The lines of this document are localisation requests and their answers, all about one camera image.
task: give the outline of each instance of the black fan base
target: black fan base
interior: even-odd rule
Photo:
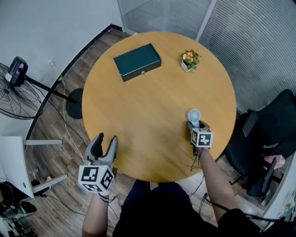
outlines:
[[[68,115],[73,119],[82,118],[82,94],[83,88],[75,89],[70,93],[69,97],[76,100],[78,103],[75,104],[68,100],[66,101],[66,111]]]

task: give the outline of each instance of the black shirt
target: black shirt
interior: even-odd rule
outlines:
[[[205,222],[189,201],[172,193],[151,193],[123,205],[113,236],[251,236],[259,227],[241,210],[225,213],[218,228]]]

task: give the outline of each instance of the baseboard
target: baseboard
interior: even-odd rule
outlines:
[[[70,68],[74,65],[74,63],[78,60],[78,58],[89,48],[89,47],[91,47],[92,45],[93,45],[93,43],[96,41],[96,40],[98,40],[102,35],[104,35],[107,31],[109,31],[111,28],[113,28],[113,29],[115,29],[115,30],[119,30],[119,31],[122,31],[122,27],[120,27],[120,26],[118,26],[118,25],[114,25],[114,24],[110,24],[109,26],[107,26],[105,29],[103,29],[95,38],[93,38],[74,58],[73,58],[73,60],[68,64],[68,66],[63,70],[63,72],[61,73],[61,75],[62,76],[64,76],[69,70],[70,70]],[[59,84],[59,82],[60,81],[58,81],[59,80],[59,78],[60,77],[58,77],[57,79],[56,79],[56,81],[55,81],[55,83],[53,84],[53,86],[51,87],[52,89],[55,89],[56,88],[56,86]],[[44,106],[45,106],[45,104],[46,104],[46,102],[48,101],[48,99],[50,98],[50,96],[51,96],[51,93],[50,92],[48,92],[47,93],[47,95],[46,95],[46,97],[44,98],[44,100],[42,101],[42,104],[41,104],[41,106],[40,106],[40,108],[39,108],[39,111],[38,111],[38,113],[40,113],[41,111],[40,110],[42,110],[43,108],[44,108]],[[29,129],[29,131],[28,131],[28,134],[27,134],[27,137],[26,137],[26,140],[27,139],[29,139],[30,138],[30,136],[31,136],[31,133],[32,133],[32,131],[33,131],[33,128],[34,128],[34,126],[35,126],[35,124],[36,124],[36,122],[37,122],[37,119],[38,119],[38,117],[35,117],[34,119],[33,119],[33,122],[32,122],[32,124],[31,124],[31,126],[30,126],[30,129]]]

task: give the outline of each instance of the round wooden table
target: round wooden table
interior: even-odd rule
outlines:
[[[113,58],[149,43],[161,56],[161,66],[123,82]],[[179,55],[191,49],[201,56],[200,63],[186,73]],[[193,108],[214,132],[210,153],[216,159],[226,147],[235,122],[230,78],[208,49],[169,32],[141,33],[110,47],[89,73],[82,99],[89,138],[103,132],[106,152],[116,135],[115,167],[150,182],[178,181],[200,171],[190,171],[194,157],[186,114]]]

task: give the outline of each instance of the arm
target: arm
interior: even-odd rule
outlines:
[[[218,168],[208,149],[202,151],[199,162],[203,170],[210,200],[228,209],[239,208],[231,185]],[[226,211],[214,205],[213,208],[218,222]]]
[[[108,203],[94,193],[83,222],[82,237],[106,237],[107,226]]]

